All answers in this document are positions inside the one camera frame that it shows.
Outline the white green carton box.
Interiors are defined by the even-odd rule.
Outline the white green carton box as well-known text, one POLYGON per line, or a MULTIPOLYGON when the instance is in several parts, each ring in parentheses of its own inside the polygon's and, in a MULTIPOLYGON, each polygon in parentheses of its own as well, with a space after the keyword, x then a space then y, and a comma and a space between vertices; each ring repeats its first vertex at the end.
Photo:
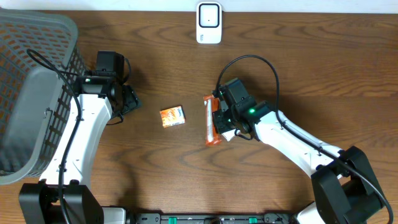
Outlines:
POLYGON ((232 138, 234 138, 234 137, 236 136, 236 135, 235 135, 235 131, 236 131, 236 129, 232 129, 232 130, 230 130, 230 131, 227 131, 227 132, 223 133, 222 136, 223 136, 227 141, 230 141, 230 140, 232 140, 232 138))

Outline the orange snack bar wrapper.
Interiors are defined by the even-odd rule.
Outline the orange snack bar wrapper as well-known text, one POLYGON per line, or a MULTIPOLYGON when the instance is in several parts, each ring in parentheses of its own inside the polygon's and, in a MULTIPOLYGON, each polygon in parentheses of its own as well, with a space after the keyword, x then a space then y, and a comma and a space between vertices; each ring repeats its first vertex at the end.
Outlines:
POLYGON ((206 146, 213 146, 221 142, 220 135, 216 132, 213 121, 213 112, 219 107, 219 100, 213 95, 206 95, 203 97, 206 108, 206 146))

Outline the orange tissue pack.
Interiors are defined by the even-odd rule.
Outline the orange tissue pack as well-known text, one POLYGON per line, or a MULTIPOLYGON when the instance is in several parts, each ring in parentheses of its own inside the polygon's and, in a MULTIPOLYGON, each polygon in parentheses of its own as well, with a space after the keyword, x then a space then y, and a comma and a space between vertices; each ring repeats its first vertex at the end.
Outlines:
POLYGON ((181 106, 168 108, 160 111, 162 126, 168 128, 186 122, 185 115, 181 106))

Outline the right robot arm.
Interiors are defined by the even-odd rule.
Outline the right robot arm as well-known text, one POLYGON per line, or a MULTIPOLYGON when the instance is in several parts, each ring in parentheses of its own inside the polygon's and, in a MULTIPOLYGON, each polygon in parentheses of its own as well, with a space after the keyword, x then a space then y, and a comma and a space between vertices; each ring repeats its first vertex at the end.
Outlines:
POLYGON ((217 84, 219 107, 215 131, 256 139, 272 146, 311 179, 314 202, 292 215, 290 223, 366 223, 390 209, 365 153, 355 146, 342 150, 304 131, 266 101, 258 103, 235 78, 217 84))

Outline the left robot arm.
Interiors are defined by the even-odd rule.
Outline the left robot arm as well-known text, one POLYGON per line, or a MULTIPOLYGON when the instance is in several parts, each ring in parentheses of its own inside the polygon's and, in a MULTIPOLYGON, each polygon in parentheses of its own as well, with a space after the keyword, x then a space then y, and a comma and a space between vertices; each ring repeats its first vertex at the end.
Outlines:
POLYGON ((49 166, 36 184, 23 184, 19 205, 26 223, 132 223, 127 209, 103 207, 90 190, 98 144, 109 120, 140 107, 127 85, 129 60, 99 51, 96 68, 67 84, 72 94, 63 135, 49 166))

